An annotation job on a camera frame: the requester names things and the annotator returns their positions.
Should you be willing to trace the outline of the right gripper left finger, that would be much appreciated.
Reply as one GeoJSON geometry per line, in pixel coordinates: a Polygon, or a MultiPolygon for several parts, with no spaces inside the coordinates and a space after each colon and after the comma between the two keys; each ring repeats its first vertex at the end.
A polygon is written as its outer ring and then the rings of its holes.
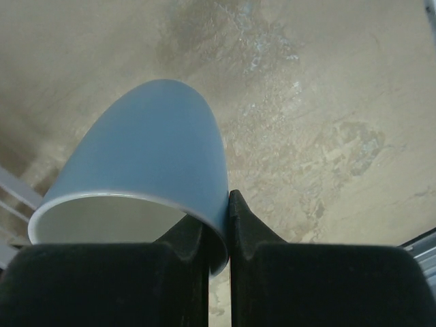
{"type": "Polygon", "coordinates": [[[153,243],[36,245],[1,279],[2,326],[203,326],[204,225],[153,243]]]}

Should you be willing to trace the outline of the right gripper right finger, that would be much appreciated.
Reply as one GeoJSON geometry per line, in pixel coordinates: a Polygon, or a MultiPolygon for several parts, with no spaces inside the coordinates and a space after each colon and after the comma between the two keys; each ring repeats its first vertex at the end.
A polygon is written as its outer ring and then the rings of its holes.
{"type": "Polygon", "coordinates": [[[289,243],[229,198],[233,326],[434,326],[435,299],[399,247],[289,243]]]}

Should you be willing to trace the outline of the light blue mug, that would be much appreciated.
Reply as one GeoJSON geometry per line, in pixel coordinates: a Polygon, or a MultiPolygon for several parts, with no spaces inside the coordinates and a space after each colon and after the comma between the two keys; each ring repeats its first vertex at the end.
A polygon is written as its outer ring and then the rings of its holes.
{"type": "Polygon", "coordinates": [[[228,263],[228,171],[206,100],[152,80],[116,100],[80,141],[28,224],[32,244],[151,243],[184,217],[208,227],[210,273],[228,263]]]}

